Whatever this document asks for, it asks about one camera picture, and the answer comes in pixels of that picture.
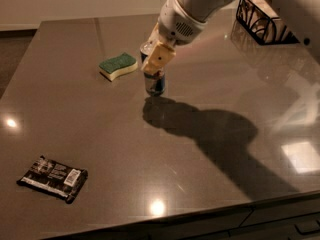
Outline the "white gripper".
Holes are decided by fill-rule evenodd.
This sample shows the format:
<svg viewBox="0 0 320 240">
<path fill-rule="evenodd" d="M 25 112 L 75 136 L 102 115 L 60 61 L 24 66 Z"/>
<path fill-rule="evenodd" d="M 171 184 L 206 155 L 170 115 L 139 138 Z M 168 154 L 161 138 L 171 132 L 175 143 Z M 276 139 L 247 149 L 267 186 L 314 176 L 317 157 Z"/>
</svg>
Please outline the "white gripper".
<svg viewBox="0 0 320 240">
<path fill-rule="evenodd" d="M 142 45 L 146 55 L 142 62 L 142 71 L 155 75 L 164 68 L 176 55 L 175 49 L 166 44 L 186 45 L 191 43 L 205 28 L 201 22 L 190 16 L 179 3 L 179 0 L 167 0 L 162 6 L 158 22 Z"/>
</svg>

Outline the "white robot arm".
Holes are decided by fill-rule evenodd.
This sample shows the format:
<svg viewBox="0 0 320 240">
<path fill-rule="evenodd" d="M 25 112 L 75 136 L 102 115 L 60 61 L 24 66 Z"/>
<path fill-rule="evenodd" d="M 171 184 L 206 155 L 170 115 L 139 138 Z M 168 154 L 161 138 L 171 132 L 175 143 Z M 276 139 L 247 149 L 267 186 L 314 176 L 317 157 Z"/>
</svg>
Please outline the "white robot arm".
<svg viewBox="0 0 320 240">
<path fill-rule="evenodd" d="M 142 64 L 148 75 L 157 74 L 176 55 L 175 47 L 190 44 L 205 29 L 210 17 L 234 0 L 167 0 L 149 36 L 152 49 Z"/>
</svg>

